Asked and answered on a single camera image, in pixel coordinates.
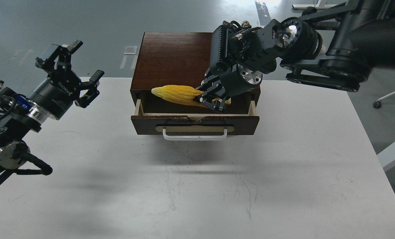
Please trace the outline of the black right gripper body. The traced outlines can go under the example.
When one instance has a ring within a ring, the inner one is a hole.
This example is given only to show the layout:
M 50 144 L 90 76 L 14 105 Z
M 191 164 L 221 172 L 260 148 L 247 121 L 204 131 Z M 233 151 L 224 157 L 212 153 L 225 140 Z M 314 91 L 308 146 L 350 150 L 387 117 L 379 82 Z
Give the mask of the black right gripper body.
M 231 98 L 260 86 L 263 74 L 235 64 L 219 75 L 220 83 L 225 89 L 225 97 Z

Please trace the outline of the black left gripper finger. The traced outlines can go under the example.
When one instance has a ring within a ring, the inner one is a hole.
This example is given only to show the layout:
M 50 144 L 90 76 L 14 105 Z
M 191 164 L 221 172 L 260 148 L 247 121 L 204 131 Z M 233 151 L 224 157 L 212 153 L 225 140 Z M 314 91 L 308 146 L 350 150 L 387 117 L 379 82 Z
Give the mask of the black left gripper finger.
M 82 96 L 77 98 L 74 103 L 76 106 L 81 108 L 86 108 L 89 104 L 100 94 L 97 87 L 99 85 L 99 80 L 103 77 L 104 71 L 97 70 L 88 82 L 80 83 L 74 87 L 75 92 L 80 92 L 82 90 L 87 90 L 87 92 Z
M 71 56 L 82 45 L 83 42 L 80 40 L 75 40 L 70 45 L 51 44 L 40 57 L 36 57 L 35 66 L 44 70 L 48 75 L 58 71 L 70 72 L 72 70 Z

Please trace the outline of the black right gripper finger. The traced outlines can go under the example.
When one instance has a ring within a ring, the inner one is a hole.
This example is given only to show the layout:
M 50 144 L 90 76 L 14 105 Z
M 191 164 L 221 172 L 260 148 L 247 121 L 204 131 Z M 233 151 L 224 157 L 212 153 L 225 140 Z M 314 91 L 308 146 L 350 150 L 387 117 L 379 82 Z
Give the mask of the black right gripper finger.
M 199 97 L 222 97 L 223 96 L 223 85 L 220 83 L 220 76 L 213 75 L 209 69 L 206 70 L 205 79 L 201 85 L 196 88 L 198 91 L 202 91 Z
M 197 95 L 193 101 L 218 113 L 225 113 L 226 105 L 229 105 L 228 96 L 217 97 L 217 95 L 213 95 L 209 91 L 204 91 L 202 94 Z

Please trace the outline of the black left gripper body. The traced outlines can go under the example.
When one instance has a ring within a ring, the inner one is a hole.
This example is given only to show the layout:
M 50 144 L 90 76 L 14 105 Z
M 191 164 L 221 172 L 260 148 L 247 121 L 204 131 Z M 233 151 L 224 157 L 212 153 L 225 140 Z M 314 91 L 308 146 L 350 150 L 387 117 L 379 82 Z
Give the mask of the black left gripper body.
M 75 88 L 80 81 L 73 71 L 69 71 L 67 75 L 54 72 L 27 98 L 46 110 L 53 119 L 59 120 L 79 98 L 80 92 Z

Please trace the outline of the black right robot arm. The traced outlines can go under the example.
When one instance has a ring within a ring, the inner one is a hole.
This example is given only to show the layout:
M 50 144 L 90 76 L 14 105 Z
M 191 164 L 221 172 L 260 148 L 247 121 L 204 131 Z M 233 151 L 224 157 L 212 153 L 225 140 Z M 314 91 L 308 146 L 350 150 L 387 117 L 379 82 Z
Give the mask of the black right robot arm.
M 395 70 L 395 0 L 349 0 L 264 27 L 224 21 L 212 34 L 210 65 L 195 102 L 223 113 L 252 90 L 276 59 L 299 84 L 356 92 L 373 68 Z

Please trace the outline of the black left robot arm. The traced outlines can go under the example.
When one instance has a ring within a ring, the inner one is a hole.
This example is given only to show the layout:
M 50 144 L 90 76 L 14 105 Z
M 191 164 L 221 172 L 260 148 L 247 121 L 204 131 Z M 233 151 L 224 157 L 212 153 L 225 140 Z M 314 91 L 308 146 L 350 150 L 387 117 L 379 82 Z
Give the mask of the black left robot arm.
M 73 105 L 86 108 L 98 95 L 102 70 L 97 70 L 87 82 L 72 71 L 71 56 L 83 44 L 52 44 L 36 58 L 36 67 L 47 78 L 28 96 L 18 94 L 0 81 L 0 185 L 12 174 L 50 175 L 53 169 L 31 154 L 23 137 L 39 132 L 47 118 L 59 120 Z

